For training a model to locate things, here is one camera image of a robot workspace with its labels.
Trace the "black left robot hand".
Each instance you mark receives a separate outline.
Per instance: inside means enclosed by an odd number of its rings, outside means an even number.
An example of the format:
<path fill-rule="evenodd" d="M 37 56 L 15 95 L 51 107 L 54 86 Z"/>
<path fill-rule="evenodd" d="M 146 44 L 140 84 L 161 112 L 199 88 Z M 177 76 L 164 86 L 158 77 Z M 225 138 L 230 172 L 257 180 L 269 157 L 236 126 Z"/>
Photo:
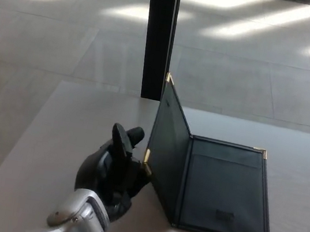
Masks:
<path fill-rule="evenodd" d="M 133 149 L 144 138 L 141 127 L 125 130 L 115 123 L 112 137 L 80 165 L 74 189 L 93 190 L 101 199 L 111 222 L 123 217 L 133 197 L 150 181 Z"/>

